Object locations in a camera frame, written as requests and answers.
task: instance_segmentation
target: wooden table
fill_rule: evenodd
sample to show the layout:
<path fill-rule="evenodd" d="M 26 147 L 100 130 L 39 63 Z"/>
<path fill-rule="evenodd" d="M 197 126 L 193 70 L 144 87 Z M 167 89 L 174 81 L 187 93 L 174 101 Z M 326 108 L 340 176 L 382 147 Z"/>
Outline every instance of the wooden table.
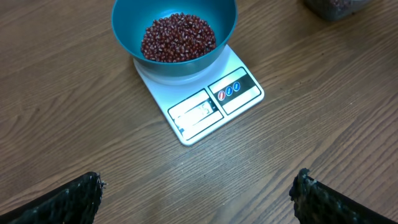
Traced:
<path fill-rule="evenodd" d="M 113 0 L 0 6 L 0 213 L 92 170 L 96 223 L 298 223 L 299 169 L 398 221 L 398 1 L 325 22 L 239 0 L 230 46 L 266 99 L 193 147 L 116 42 Z"/>

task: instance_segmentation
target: scale button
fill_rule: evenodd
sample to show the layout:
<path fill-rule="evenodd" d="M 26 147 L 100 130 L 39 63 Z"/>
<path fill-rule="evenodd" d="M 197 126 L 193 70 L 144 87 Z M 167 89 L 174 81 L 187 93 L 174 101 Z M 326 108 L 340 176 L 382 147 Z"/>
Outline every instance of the scale button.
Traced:
<path fill-rule="evenodd" d="M 218 99 L 223 101 L 225 99 L 225 92 L 223 90 L 218 92 Z"/>
<path fill-rule="evenodd" d="M 230 87 L 230 86 L 225 89 L 226 96 L 231 96 L 232 92 L 233 92 L 233 90 L 232 90 L 232 87 Z"/>
<path fill-rule="evenodd" d="M 241 84 L 239 82 L 234 82 L 234 91 L 239 91 L 241 89 Z"/>

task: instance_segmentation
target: scale platform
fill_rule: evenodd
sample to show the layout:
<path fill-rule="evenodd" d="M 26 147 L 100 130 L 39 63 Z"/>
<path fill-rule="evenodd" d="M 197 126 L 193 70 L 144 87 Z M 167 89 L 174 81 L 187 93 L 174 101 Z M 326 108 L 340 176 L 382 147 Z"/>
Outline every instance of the scale platform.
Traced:
<path fill-rule="evenodd" d="M 165 77 L 134 61 L 138 73 L 182 144 L 191 146 L 264 99 L 264 90 L 227 45 L 209 67 Z"/>

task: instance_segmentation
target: blue bowl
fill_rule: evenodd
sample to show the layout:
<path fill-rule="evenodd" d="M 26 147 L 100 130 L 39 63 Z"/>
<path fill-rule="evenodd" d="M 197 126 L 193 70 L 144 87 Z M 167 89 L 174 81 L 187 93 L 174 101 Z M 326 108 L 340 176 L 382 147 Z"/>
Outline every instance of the blue bowl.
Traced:
<path fill-rule="evenodd" d="M 146 28 L 155 19 L 181 12 L 206 20 L 215 32 L 217 48 L 187 62 L 163 63 L 145 59 L 141 41 Z M 120 44 L 143 67 L 168 77 L 191 75 L 211 65 L 225 48 L 237 21 L 235 0 L 116 0 L 112 12 L 113 32 Z"/>

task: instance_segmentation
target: red bean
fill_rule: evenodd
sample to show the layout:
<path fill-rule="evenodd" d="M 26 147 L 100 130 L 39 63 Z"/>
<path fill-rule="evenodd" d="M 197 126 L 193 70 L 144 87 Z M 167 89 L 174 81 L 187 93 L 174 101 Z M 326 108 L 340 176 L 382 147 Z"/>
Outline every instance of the red bean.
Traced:
<path fill-rule="evenodd" d="M 215 48 L 216 37 L 208 23 L 184 13 L 154 20 L 141 42 L 146 59 L 166 63 L 192 60 Z"/>

